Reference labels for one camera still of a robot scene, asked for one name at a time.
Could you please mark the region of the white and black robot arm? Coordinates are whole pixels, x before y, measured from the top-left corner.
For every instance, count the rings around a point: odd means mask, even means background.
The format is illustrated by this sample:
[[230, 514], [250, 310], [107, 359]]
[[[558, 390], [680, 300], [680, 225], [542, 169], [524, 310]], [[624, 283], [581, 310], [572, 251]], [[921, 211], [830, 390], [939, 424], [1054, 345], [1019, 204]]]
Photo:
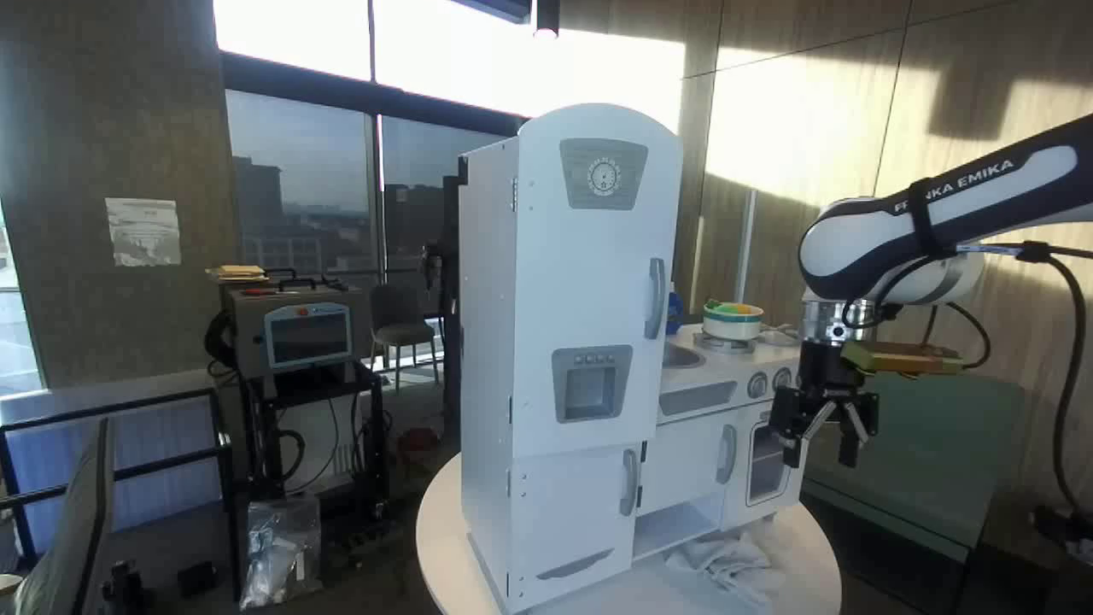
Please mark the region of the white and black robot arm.
[[979, 242], [1029, 225], [1085, 224], [1093, 117], [1013, 140], [886, 199], [819, 211], [796, 242], [805, 283], [798, 379], [774, 390], [773, 430], [786, 468], [837, 421], [842, 462], [878, 433], [878, 396], [855, 362], [862, 337], [904, 305], [943, 305], [972, 283]]

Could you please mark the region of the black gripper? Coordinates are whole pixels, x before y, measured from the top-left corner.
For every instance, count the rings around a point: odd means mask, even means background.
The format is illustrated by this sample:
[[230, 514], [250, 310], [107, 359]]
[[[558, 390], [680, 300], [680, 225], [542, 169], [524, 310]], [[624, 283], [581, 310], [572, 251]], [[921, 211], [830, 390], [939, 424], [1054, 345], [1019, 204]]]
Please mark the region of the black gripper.
[[786, 468], [798, 468], [805, 438], [842, 421], [837, 462], [855, 468], [878, 433], [878, 400], [864, 392], [864, 373], [847, 359], [858, 337], [851, 300], [803, 297], [798, 371], [774, 390], [773, 433]]

